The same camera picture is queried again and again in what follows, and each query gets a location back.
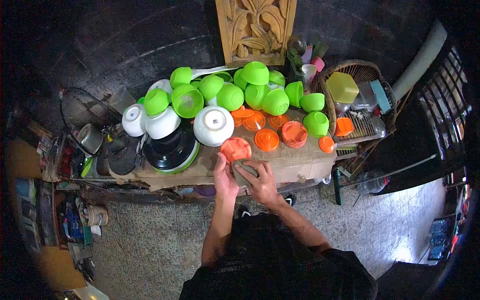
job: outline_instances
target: plastic bottle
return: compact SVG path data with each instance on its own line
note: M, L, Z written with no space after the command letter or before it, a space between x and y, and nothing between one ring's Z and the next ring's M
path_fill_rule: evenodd
M382 171L374 170L370 172L363 173L359 176L358 182L366 181L373 179L379 176L382 176L384 173ZM377 193L384 189L384 187L390 182L390 176L379 178L377 180L369 181L357 185L357 190L362 195L367 195L368 193Z

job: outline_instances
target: terrazzo floor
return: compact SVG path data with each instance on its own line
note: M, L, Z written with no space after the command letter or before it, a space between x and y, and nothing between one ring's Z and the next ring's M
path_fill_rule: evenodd
M354 251L375 278L395 260L417 263L429 245L428 231L442 216L442 180L381 196L358 197L333 185L297 190L295 209L319 228L334 248ZM250 197L237 198L254 215L267 212ZM200 267L214 204L108 202L110 220L94 238L95 287L110 299L178 299L183 282Z

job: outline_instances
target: black shirt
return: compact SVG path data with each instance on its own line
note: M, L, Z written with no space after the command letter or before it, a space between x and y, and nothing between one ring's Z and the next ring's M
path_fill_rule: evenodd
M375 299L376 281L354 252L316 252L275 215L237 219L225 255L199 268L180 299Z

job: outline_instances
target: dark concrete wall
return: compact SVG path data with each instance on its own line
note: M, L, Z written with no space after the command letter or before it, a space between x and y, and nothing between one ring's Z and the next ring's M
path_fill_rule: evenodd
M29 98L27 106L53 131L61 128L54 101L59 84L83 88L98 99L126 86L140 97L176 67L224 64L212 0L55 5L41 9L25 5L15 11L23 18L27 13L22 11L40 18L20 22L29 28L24 30L32 41L23 47L28 53L22 61L33 69L33 89L41 91ZM327 65L369 60L392 81L414 57L431 23L427 5L416 0L299 0L294 33L318 32L330 47ZM66 110L77 127L104 113L94 101L76 98L66 103Z

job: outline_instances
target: yellow plastic container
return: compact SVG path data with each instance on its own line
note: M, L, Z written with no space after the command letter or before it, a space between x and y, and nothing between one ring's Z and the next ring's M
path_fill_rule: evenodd
M359 94L359 88L350 74L333 72L326 83L335 102L350 104Z

